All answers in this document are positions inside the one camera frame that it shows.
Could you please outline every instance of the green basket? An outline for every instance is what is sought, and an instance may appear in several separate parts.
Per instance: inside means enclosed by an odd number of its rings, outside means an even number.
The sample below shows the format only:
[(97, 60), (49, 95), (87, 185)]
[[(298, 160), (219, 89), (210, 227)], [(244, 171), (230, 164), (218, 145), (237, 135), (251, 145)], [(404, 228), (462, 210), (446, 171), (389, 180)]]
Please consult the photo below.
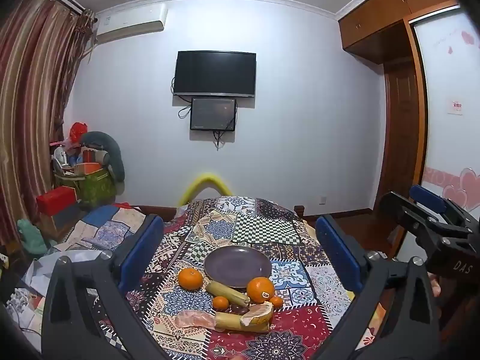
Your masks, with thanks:
[(75, 188), (77, 199), (90, 208), (110, 202), (117, 194), (115, 183), (107, 169), (89, 175), (55, 175), (57, 187)]

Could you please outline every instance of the television screen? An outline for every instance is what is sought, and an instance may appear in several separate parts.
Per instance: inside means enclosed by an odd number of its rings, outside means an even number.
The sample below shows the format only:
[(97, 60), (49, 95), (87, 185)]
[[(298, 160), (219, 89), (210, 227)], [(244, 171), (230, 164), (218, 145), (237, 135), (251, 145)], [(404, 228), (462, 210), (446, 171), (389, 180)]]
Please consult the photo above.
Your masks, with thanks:
[(190, 130), (234, 131), (236, 109), (235, 99), (193, 98)]
[(174, 95), (255, 96), (256, 54), (179, 51)]

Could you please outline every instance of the blue gripper pad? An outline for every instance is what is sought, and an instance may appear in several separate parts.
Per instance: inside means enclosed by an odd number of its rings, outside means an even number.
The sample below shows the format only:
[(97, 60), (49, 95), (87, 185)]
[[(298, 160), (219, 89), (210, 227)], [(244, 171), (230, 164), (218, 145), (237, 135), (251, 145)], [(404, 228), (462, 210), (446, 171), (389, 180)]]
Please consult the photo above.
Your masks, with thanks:
[[(345, 290), (352, 291), (356, 295), (359, 294), (363, 289), (361, 266), (344, 242), (345, 240), (351, 245), (352, 242), (348, 238), (353, 237), (345, 235), (329, 215), (317, 219), (315, 234)], [(354, 245), (361, 248), (355, 239), (353, 242)]]
[(447, 209), (443, 198), (420, 185), (413, 185), (409, 193), (414, 201), (424, 205), (437, 214), (443, 214)]
[(123, 295), (140, 281), (163, 238), (163, 227), (162, 218), (153, 219), (121, 265), (118, 289)]

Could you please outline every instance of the yellow foam tube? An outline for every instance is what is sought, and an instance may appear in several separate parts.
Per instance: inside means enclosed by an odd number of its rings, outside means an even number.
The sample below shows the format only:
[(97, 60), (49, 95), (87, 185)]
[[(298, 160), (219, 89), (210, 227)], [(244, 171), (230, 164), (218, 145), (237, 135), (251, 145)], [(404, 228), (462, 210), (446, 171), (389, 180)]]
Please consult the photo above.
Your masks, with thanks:
[(180, 201), (178, 202), (178, 206), (183, 206), (191, 201), (193, 193), (204, 183), (212, 183), (217, 186), (220, 190), (220, 193), (224, 196), (232, 196), (232, 192), (229, 188), (225, 185), (225, 183), (213, 173), (203, 173), (198, 176), (193, 183), (187, 188), (185, 193), (182, 195)]

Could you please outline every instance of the red plastic bag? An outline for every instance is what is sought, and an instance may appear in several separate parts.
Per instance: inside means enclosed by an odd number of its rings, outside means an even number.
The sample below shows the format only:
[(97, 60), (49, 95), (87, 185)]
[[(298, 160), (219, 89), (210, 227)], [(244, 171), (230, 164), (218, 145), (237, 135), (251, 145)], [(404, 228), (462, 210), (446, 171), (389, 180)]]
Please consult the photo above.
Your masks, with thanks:
[(70, 141), (78, 143), (80, 137), (87, 132), (87, 125), (85, 123), (75, 122), (70, 128)]

